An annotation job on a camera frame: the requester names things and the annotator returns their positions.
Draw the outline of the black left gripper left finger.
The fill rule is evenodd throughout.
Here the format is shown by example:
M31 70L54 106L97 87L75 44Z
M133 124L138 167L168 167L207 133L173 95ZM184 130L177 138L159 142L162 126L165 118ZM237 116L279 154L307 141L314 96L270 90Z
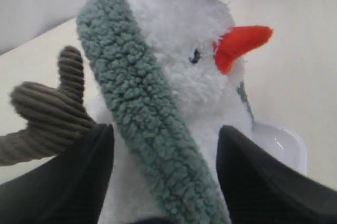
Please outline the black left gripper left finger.
M113 127L99 124L59 156L1 185L1 223L97 223L113 160Z

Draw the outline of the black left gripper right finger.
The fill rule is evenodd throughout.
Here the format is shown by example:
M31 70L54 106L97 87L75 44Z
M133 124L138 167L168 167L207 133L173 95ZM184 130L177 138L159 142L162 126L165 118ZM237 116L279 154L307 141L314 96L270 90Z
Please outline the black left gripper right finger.
M216 172L232 223L336 223L336 191L289 168L233 126L219 132Z

